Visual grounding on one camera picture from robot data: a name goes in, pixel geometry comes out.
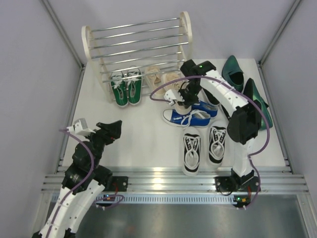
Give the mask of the blue sneaker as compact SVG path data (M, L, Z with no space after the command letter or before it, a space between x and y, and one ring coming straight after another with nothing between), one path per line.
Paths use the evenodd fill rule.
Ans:
M185 115L179 114L176 110L167 109L162 113L163 120L176 127L207 127L211 116L201 110L192 110Z
M218 113L218 108L216 106L210 105L203 101L199 101L198 103L193 104L192 110L204 111L209 114L211 118L216 117Z

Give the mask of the beige lace sneaker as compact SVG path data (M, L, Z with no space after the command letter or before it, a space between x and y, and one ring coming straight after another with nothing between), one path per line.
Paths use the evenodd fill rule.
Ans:
M181 99L181 95L179 93L179 90L182 86L187 86L188 81L187 80L180 80L177 82L172 82L171 84L166 85L167 83L174 81L176 79L180 79L179 74L176 72L170 72L165 73L161 76L161 82L164 85L164 90L166 91L168 96L171 96L171 99L174 100L174 106L173 108L176 110L176 112L180 115L185 115L190 112L190 108L186 108L184 105L180 105L179 99Z
M151 92L161 87L161 73L158 66L146 67L144 74L146 83L149 86Z

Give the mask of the green sneaker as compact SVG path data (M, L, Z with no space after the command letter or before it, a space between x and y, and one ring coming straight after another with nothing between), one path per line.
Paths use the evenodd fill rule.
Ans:
M110 75L110 85L115 97L115 101L119 107L126 107L128 104L128 96L126 84L122 71L112 72Z
M132 105L136 105L142 98L142 75L138 68L129 69L127 71L127 87L128 101Z

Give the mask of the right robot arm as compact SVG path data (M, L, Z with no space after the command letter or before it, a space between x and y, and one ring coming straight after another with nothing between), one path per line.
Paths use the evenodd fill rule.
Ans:
M216 121L209 132L209 162L213 166L218 166L222 162L226 137L236 144L231 175L216 177L216 181L220 183L217 190L221 191L222 185L227 183L230 192L243 191L250 187L259 193L261 178L249 150L258 135L261 120L265 118L262 110L255 101L225 81L210 61L195 64L193 60L188 60L183 63L180 70L187 86L178 90L167 90L164 95L166 102L172 106L191 108L199 102L198 93L206 90L224 106L230 117L228 124Z

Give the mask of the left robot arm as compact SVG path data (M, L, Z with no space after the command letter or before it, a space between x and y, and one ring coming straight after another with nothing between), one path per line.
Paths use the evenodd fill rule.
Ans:
M61 129L78 141L72 155L72 164L65 171L57 202L35 238L74 238L78 228L95 202L97 195L113 185L113 173L100 165L104 149L121 137L122 121L96 124L89 129L85 119Z

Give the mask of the teal heel shoe upper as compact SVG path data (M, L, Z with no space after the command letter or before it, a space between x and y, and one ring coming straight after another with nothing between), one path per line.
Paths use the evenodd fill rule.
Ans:
M238 92L243 91L244 75L237 58L231 55L222 68L222 78L225 79Z

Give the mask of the teal heel shoe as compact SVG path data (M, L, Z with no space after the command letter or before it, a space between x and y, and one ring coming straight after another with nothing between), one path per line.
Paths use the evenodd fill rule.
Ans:
M238 92L243 91L244 75L237 58L231 55L222 68L222 78L225 79Z
M245 88L243 94L246 95L248 98L252 99L258 107L261 109L263 115L266 118L267 124L269 128L273 127L273 121L271 115L268 111L269 105L264 101L262 96L260 95L256 84L252 78L249 78L245 84Z

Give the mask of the white metal shoe rack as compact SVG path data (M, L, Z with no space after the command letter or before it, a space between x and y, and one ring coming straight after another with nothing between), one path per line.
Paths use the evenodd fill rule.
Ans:
M101 86L106 99L115 100L111 89L111 74L123 72L125 81L134 78L129 70L139 70L140 77L152 75L152 68L160 73L180 72L184 61L192 57L193 33L189 13L178 17L141 23L81 30L86 59Z

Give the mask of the teal heel shoe lower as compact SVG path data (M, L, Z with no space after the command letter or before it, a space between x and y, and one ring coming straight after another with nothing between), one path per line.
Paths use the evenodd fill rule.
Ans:
M267 124L269 128L273 127L273 121L271 115L268 111L269 105L264 101L262 96L260 95L256 84L252 78L249 78L245 84L245 88L243 94L246 95L248 98L252 99L258 107L261 109L263 115L266 118Z

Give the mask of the black sneaker upper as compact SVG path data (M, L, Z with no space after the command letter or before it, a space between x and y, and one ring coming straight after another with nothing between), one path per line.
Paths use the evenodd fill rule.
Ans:
M204 96L206 97L207 102L212 105L213 107L218 107L220 102L216 99L216 97L211 94L209 91L207 91L205 88L203 88Z

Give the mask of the black white sneaker left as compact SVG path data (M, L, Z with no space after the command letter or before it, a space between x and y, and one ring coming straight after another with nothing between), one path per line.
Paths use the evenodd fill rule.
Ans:
M201 136L194 127L184 129L183 135L183 173L187 176L196 176L199 171Z

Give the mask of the black white sneaker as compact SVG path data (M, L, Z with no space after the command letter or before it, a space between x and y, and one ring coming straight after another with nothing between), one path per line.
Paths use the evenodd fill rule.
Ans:
M196 176L199 171L201 136L194 127L184 129L183 135L183 173L187 176Z
M209 161L215 167L222 164L225 153L226 128L212 126L209 134Z

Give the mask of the black white sneaker right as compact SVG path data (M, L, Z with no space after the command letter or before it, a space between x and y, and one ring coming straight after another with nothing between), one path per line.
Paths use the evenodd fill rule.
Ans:
M209 161L215 167L222 164L225 153L226 128L212 126L209 134Z

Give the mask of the black sneaker lower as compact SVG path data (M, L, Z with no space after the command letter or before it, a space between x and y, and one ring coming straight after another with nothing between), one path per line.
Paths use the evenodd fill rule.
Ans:
M221 110L224 113L226 119L228 122L230 122L231 120L231 115L229 114L229 112L227 111L227 109L223 106L223 104L221 104Z

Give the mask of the aluminium mounting rail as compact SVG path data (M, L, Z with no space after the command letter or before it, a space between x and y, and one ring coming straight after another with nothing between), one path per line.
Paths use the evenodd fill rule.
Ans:
M128 177L128 192L134 193L215 193L215 178L230 175L230 168L217 171L202 168L194 177L183 174L181 168L112 167L114 176ZM309 189L303 175L293 174L290 167L259 167L261 191L266 194L300 194Z

